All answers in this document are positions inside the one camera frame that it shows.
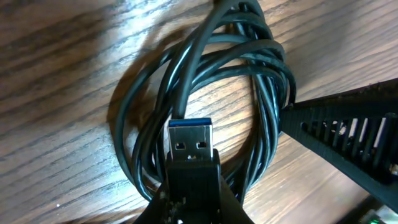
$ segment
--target coiled cable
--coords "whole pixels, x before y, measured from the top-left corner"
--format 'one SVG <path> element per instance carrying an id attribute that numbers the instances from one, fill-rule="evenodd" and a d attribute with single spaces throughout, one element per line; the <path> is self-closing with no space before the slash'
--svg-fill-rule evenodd
<path id="1" fill-rule="evenodd" d="M 213 33 L 225 25 L 232 25 L 233 31 Z M 216 43 L 235 45 L 202 55 L 206 45 Z M 245 63 L 220 68 L 237 58 Z M 155 109 L 136 139 L 130 167 L 123 142 L 126 113 L 146 80 L 169 60 Z M 250 144 L 243 146 L 243 153 L 233 161 L 234 166 L 222 167 L 223 177 L 243 204 L 244 195 L 261 178 L 275 155 L 279 110 L 295 101 L 295 80 L 284 60 L 284 50 L 273 40 L 256 0 L 222 0 L 183 42 L 168 48 L 143 68 L 121 102 L 114 132 L 116 156 L 138 192 L 150 200 L 155 191 L 143 180 L 152 177 L 159 182 L 164 181 L 163 127 L 167 118 L 170 115 L 172 119 L 184 118 L 189 95 L 200 88 L 224 78 L 249 75 L 256 96 L 254 119 L 259 122 L 254 122 Z"/>

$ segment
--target table surface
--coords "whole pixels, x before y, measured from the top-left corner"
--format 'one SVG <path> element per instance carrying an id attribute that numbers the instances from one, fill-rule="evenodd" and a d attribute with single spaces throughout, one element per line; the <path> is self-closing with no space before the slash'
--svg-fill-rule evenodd
<path id="1" fill-rule="evenodd" d="M 398 77 L 398 1 L 260 4 L 287 52 L 299 101 Z M 208 0 L 0 1 L 0 223 L 119 222 L 143 211 L 147 202 L 119 168 L 110 126 L 136 73 L 212 7 Z M 129 146 L 162 71 L 133 103 Z M 212 117 L 225 161 L 252 125 L 248 78 L 196 92 L 187 114 Z M 283 135 L 244 209 L 256 223 L 334 223 L 366 196 Z"/>

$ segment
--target usb 3.0 connector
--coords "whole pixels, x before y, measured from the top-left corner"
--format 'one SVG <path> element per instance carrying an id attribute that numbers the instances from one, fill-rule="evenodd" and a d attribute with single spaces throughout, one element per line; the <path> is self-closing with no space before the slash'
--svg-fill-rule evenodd
<path id="1" fill-rule="evenodd" d="M 169 121 L 173 161 L 206 161 L 213 158 L 213 126 L 210 118 Z"/>

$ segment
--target cable bundle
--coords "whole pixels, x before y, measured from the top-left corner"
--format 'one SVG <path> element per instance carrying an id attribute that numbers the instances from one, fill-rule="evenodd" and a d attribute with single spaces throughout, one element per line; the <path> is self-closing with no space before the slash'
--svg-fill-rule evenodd
<path id="1" fill-rule="evenodd" d="M 233 26 L 234 29 L 231 33 L 213 34 L 221 26 Z M 215 43 L 235 45 L 202 55 L 206 45 Z M 245 63 L 220 68 L 237 58 L 245 60 Z M 127 110 L 145 81 L 169 60 L 155 109 L 137 137 L 132 166 L 129 167 L 123 146 Z M 256 0 L 223 0 L 183 42 L 165 50 L 142 69 L 122 100 L 114 137 L 121 168 L 139 193 L 150 200 L 155 192 L 144 184 L 143 179 L 149 176 L 159 182 L 165 179 L 163 127 L 170 114 L 172 119 L 184 118 L 189 94 L 210 83 L 249 75 L 256 96 L 254 119 L 259 122 L 254 123 L 249 144 L 241 149 L 243 153 L 233 159 L 234 165 L 229 169 L 222 167 L 223 177 L 243 203 L 244 195 L 261 178 L 275 155 L 279 110 L 295 100 L 295 80 L 284 60 L 284 50 L 273 40 Z"/>

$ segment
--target wood grain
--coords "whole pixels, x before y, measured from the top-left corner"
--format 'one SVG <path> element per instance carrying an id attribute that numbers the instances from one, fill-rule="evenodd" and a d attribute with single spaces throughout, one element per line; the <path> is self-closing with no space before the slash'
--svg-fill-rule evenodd
<path id="1" fill-rule="evenodd" d="M 398 77 L 398 1 L 260 4 L 287 52 L 299 101 Z M 114 155 L 118 104 L 142 66 L 212 7 L 208 0 L 0 1 L 0 223 L 121 222 L 142 212 L 147 202 Z M 152 110 L 162 71 L 133 103 L 127 145 Z M 194 93 L 187 114 L 212 117 L 227 160 L 252 124 L 247 78 Z M 244 209 L 256 223 L 333 223 L 365 196 L 282 136 Z"/>

